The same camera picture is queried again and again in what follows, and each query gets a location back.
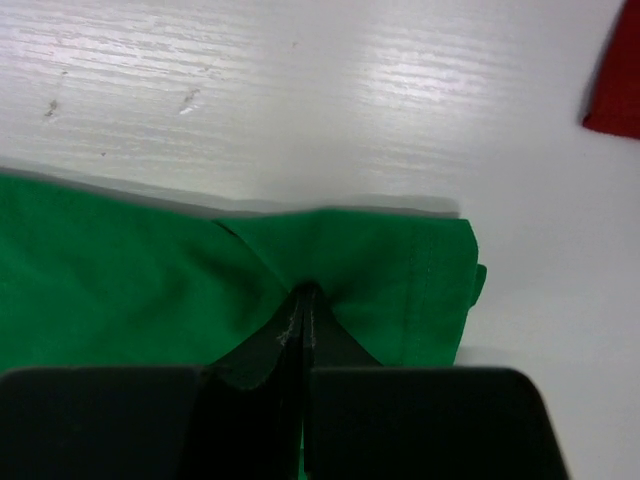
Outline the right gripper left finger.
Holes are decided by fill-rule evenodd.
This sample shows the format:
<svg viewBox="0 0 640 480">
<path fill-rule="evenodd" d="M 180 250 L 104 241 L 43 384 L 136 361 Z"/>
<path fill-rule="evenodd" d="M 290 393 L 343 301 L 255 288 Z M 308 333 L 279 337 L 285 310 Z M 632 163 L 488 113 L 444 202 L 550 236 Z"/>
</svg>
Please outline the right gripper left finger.
<svg viewBox="0 0 640 480">
<path fill-rule="evenodd" d="M 294 479 L 305 290 L 209 365 L 23 368 L 1 378 L 5 479 Z"/>
</svg>

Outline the green t shirt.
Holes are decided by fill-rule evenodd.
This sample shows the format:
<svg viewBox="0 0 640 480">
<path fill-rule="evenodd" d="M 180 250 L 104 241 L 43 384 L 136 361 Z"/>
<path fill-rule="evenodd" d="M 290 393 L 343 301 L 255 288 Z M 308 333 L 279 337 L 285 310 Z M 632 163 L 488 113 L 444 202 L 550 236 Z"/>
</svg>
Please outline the green t shirt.
<svg viewBox="0 0 640 480">
<path fill-rule="evenodd" d="M 451 365 L 486 269 L 470 224 L 322 209 L 200 219 L 1 180 L 1 366 L 214 360 L 317 282 L 389 365 Z"/>
</svg>

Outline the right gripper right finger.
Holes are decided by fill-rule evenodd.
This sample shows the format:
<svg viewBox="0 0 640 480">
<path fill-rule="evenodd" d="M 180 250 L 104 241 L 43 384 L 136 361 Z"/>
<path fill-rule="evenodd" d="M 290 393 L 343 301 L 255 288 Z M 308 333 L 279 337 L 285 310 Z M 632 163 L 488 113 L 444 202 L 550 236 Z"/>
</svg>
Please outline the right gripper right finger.
<svg viewBox="0 0 640 480">
<path fill-rule="evenodd" d="M 565 479 L 544 400 L 504 367 L 386 367 L 302 288 L 311 479 Z"/>
</svg>

